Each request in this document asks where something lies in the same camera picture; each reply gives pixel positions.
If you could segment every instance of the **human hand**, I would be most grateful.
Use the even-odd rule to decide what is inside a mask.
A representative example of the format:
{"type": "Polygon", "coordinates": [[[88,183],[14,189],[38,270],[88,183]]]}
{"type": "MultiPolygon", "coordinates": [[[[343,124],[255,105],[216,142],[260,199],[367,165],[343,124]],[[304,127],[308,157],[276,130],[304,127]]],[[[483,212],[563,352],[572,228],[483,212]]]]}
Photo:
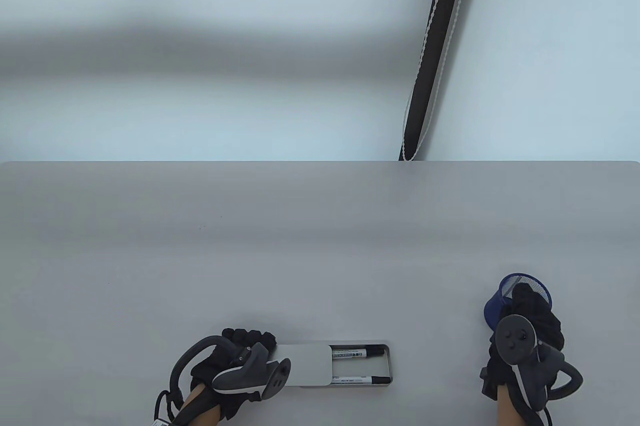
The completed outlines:
{"type": "MultiPolygon", "coordinates": [[[[533,291],[530,285],[526,283],[515,285],[512,292],[512,303],[502,308],[500,319],[512,314],[524,316],[528,319],[533,325],[539,340],[549,344],[549,346],[553,346],[558,351],[564,348],[565,338],[562,335],[560,321],[551,312],[551,307],[549,307],[547,301],[533,291]]],[[[491,337],[486,377],[489,384],[485,394],[494,400],[496,399],[496,391],[499,385],[518,384],[514,370],[503,361],[498,353],[495,335],[491,337]]],[[[553,386],[554,382],[555,378],[548,387],[553,386]]]]}
{"type": "MultiPolygon", "coordinates": [[[[242,348],[253,348],[256,343],[261,343],[269,353],[273,353],[276,348],[276,339],[274,335],[268,332],[263,334],[257,330],[247,332],[244,329],[226,328],[222,331],[222,336],[242,348]]],[[[208,395],[220,405],[220,418],[226,418],[227,420],[236,415],[245,401],[261,400],[259,393],[220,394],[211,388],[211,383],[215,376],[229,369],[234,359],[223,348],[215,348],[208,358],[195,365],[191,370],[192,381],[190,388],[193,390],[199,384],[204,384],[208,389],[208,395]]]]}

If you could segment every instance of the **pen holder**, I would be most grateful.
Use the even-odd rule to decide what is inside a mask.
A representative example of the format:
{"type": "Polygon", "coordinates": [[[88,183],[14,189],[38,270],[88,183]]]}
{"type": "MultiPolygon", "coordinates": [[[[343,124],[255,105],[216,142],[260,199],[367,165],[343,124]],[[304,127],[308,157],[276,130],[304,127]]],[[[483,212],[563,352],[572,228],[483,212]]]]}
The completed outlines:
{"type": "Polygon", "coordinates": [[[527,283],[531,286],[531,289],[539,293],[540,296],[549,303],[549,307],[551,307],[551,294],[540,280],[525,273],[512,273],[502,279],[500,286],[498,286],[498,291],[496,291],[495,294],[491,296],[491,299],[487,301],[486,305],[484,305],[484,320],[493,331],[495,331],[496,326],[498,326],[503,306],[512,304],[512,293],[515,285],[518,283],[527,283]]]}

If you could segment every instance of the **wire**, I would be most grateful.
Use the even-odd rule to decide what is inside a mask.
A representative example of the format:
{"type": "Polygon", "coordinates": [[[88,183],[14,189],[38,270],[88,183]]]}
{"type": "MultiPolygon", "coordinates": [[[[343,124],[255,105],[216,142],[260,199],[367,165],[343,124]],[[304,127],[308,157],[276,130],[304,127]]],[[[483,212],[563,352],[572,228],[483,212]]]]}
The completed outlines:
{"type": "MultiPolygon", "coordinates": [[[[456,23],[458,21],[458,13],[460,12],[460,4],[462,4],[462,0],[457,0],[457,5],[455,6],[455,15],[453,17],[453,23],[451,24],[451,31],[448,34],[448,40],[446,40],[446,47],[444,50],[444,55],[442,56],[442,65],[440,67],[440,72],[439,72],[439,77],[438,77],[438,83],[436,84],[436,91],[433,95],[433,103],[431,104],[431,109],[429,112],[429,117],[427,118],[427,125],[425,128],[423,128],[424,133],[422,134],[422,136],[420,137],[420,140],[418,141],[418,146],[415,149],[415,152],[413,152],[413,156],[407,160],[407,156],[405,154],[405,128],[407,128],[407,118],[409,117],[409,108],[411,106],[411,101],[414,98],[414,91],[411,90],[411,95],[409,96],[409,100],[407,100],[406,102],[406,107],[404,108],[404,120],[402,121],[402,160],[403,161],[413,161],[414,158],[416,157],[416,155],[418,154],[418,151],[420,150],[420,147],[423,145],[423,141],[425,140],[426,136],[427,136],[427,132],[429,131],[429,126],[432,122],[432,117],[434,115],[434,109],[436,106],[436,101],[438,100],[438,93],[440,91],[440,85],[441,85],[441,81],[442,81],[442,74],[444,73],[444,65],[447,62],[447,54],[449,53],[449,46],[451,45],[451,38],[453,38],[453,32],[456,29],[456,23]]],[[[425,29],[425,33],[424,33],[424,39],[422,41],[422,51],[420,52],[420,60],[418,61],[418,72],[416,72],[415,74],[415,80],[418,80],[418,74],[420,72],[420,67],[423,64],[423,57],[425,56],[425,48],[427,45],[427,37],[429,36],[429,29],[432,26],[432,21],[434,20],[434,15],[436,12],[436,7],[438,6],[438,0],[434,0],[433,1],[433,8],[431,9],[431,14],[429,16],[429,21],[427,22],[427,27],[425,29]]]]}

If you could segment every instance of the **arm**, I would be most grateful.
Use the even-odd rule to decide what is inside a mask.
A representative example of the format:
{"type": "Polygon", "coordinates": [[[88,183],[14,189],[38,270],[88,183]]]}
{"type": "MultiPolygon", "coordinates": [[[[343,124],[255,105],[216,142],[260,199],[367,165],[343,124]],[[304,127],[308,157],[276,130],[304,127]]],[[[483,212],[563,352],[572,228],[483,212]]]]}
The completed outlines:
{"type": "MultiPolygon", "coordinates": [[[[196,386],[191,392],[191,394],[189,395],[189,397],[187,398],[187,400],[184,402],[183,408],[187,406],[191,401],[193,401],[194,398],[198,396],[203,389],[204,389],[203,384],[199,384],[198,386],[196,386]]],[[[194,419],[189,424],[189,426],[217,426],[219,421],[220,421],[220,406],[218,405],[215,408],[208,410],[208,412],[202,413],[200,416],[194,419]]]]}
{"type": "Polygon", "coordinates": [[[512,405],[505,385],[498,386],[498,426],[527,426],[512,405]]]}

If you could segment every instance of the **black marker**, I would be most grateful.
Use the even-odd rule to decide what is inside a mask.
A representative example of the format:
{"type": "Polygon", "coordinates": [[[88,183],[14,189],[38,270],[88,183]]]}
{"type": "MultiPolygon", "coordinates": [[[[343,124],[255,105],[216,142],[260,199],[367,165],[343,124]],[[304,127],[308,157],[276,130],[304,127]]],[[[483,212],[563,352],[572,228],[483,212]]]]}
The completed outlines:
{"type": "Polygon", "coordinates": [[[333,349],[331,351],[332,360],[350,360],[352,358],[371,358],[372,356],[383,356],[385,349],[382,346],[366,346],[358,349],[333,349]]]}
{"type": "Polygon", "coordinates": [[[389,376],[334,376],[332,385],[390,385],[389,376]]]}

